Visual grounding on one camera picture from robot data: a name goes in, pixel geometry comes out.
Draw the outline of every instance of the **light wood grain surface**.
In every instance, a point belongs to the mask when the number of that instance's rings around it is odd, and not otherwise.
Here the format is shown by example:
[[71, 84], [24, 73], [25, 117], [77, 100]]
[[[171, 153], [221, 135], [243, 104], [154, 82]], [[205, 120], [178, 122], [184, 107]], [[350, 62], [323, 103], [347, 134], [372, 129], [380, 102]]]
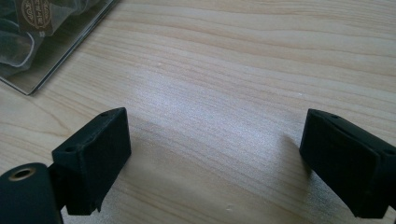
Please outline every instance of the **light wood grain surface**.
[[121, 0], [33, 97], [0, 85], [0, 173], [125, 106], [133, 155], [65, 223], [354, 218], [298, 148], [308, 108], [396, 145], [396, 2]]

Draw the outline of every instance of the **black plastic bracket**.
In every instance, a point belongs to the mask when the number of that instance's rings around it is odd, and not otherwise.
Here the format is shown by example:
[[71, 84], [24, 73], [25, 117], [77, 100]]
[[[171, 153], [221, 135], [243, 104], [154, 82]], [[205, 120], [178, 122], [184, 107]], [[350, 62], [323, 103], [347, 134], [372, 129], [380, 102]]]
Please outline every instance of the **black plastic bracket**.
[[300, 146], [304, 161], [355, 217], [396, 209], [396, 147], [334, 114], [309, 109]]
[[100, 211], [131, 155], [125, 108], [98, 115], [52, 151], [54, 163], [16, 167], [0, 176], [0, 223], [63, 223]]

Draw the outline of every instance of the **product label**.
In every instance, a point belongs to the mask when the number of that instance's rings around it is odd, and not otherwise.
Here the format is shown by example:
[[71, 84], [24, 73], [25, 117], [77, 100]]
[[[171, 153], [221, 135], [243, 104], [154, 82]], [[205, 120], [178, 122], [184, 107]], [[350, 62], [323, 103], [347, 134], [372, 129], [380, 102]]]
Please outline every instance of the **product label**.
[[18, 24], [21, 32], [52, 29], [48, 0], [16, 0]]

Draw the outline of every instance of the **clear plastic packaging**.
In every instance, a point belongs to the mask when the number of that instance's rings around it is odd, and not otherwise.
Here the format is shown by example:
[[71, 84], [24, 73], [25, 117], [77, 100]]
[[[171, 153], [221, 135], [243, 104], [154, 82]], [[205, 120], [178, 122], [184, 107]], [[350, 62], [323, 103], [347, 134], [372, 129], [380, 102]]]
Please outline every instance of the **clear plastic packaging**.
[[[33, 93], [115, 3], [116, 0], [1, 0], [0, 79], [24, 94]], [[21, 17], [32, 19], [29, 16], [36, 14], [25, 12], [30, 12], [26, 8], [35, 8], [35, 4], [43, 4], [40, 13], [49, 6], [49, 29], [24, 31]], [[39, 20], [42, 22], [41, 18], [31, 21], [37, 24]]]

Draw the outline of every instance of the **textured black surface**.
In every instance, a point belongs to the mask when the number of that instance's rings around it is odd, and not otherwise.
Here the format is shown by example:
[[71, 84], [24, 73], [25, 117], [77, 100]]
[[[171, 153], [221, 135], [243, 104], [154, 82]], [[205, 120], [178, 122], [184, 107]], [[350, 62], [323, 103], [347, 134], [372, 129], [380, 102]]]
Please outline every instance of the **textured black surface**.
[[58, 172], [54, 176], [67, 185], [64, 193], [67, 197], [60, 199], [67, 212], [90, 215], [95, 209], [100, 211], [103, 199], [130, 155], [125, 108], [98, 115], [53, 150], [52, 167]]
[[396, 148], [336, 115], [309, 109], [304, 161], [356, 217], [381, 218], [396, 204]]

